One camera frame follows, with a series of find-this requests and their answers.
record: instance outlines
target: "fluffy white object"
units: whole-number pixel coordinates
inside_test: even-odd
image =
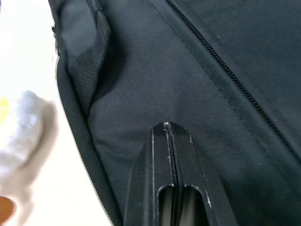
[[[0,100],[1,183],[28,161],[40,140],[43,121],[41,100],[31,91]]]

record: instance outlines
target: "black fabric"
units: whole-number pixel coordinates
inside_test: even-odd
[[[239,225],[300,225],[301,2],[175,5],[265,112],[167,1],[64,1],[58,10],[58,43],[65,53],[60,64],[83,114],[72,113],[69,102],[76,100],[63,91],[63,66],[57,71],[61,99],[110,218],[121,225],[130,169],[146,135],[158,123],[173,121],[218,169]],[[85,129],[76,126],[83,115]]]

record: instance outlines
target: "orange object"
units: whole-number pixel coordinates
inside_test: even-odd
[[[15,204],[8,198],[0,196],[0,226],[13,214]]]

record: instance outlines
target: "yellow object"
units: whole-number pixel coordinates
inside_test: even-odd
[[[9,100],[0,97],[0,125],[4,122],[9,114]]]

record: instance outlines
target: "white table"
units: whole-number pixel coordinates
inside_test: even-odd
[[[45,117],[53,121],[29,163],[2,188],[17,204],[5,225],[109,226],[61,106],[52,25],[47,0],[2,0],[0,94],[32,90],[46,100]]]

